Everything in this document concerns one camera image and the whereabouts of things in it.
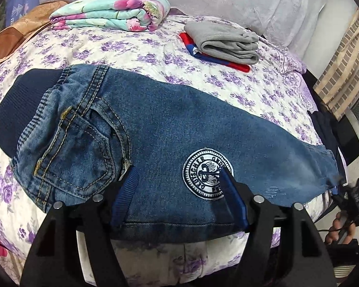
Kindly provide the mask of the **person's right hand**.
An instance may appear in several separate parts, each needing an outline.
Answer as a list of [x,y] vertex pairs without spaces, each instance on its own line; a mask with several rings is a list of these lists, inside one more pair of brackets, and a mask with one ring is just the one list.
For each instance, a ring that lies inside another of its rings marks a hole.
[[[341,222],[342,213],[338,212],[335,219],[332,222],[332,226],[329,228],[329,232],[325,236],[325,243],[332,244],[333,242],[339,241],[339,232],[341,231],[344,223]],[[355,236],[356,225],[351,224],[346,228],[347,235],[342,239],[342,244],[349,244]]]

